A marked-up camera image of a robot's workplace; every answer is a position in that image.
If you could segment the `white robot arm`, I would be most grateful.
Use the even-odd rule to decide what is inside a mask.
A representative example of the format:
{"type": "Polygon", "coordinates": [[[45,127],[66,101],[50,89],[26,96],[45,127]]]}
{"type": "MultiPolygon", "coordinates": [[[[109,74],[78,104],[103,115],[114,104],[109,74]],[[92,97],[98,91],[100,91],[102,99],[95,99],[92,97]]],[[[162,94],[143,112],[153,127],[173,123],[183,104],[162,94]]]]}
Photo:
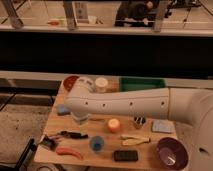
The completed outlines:
{"type": "Polygon", "coordinates": [[[90,78],[80,77],[65,105],[78,123],[85,122],[89,114],[115,114],[189,124],[194,127],[189,171],[213,171],[213,90],[159,88],[99,94],[90,78]]]}

